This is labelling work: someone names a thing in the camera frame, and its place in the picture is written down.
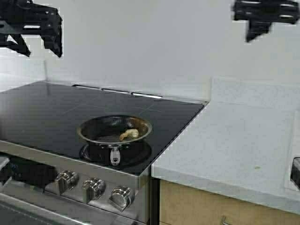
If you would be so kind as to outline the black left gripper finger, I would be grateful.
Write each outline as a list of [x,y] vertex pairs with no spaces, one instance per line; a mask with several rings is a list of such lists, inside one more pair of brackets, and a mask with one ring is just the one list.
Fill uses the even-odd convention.
[[58,9],[34,2],[1,2],[0,34],[39,35],[44,48],[63,54],[62,18]]

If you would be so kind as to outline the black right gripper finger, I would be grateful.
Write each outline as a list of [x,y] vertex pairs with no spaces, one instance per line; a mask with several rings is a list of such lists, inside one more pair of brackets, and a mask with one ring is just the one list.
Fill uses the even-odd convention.
[[27,57],[31,54],[21,34],[1,34],[0,47],[10,49]]

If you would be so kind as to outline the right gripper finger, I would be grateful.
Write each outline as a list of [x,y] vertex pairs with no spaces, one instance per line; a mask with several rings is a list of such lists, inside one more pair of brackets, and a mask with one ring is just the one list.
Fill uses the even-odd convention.
[[236,0],[233,19],[267,23],[297,23],[300,4],[295,0]]
[[271,26],[271,22],[249,20],[247,24],[245,41],[249,43],[256,39],[258,36],[269,33]]

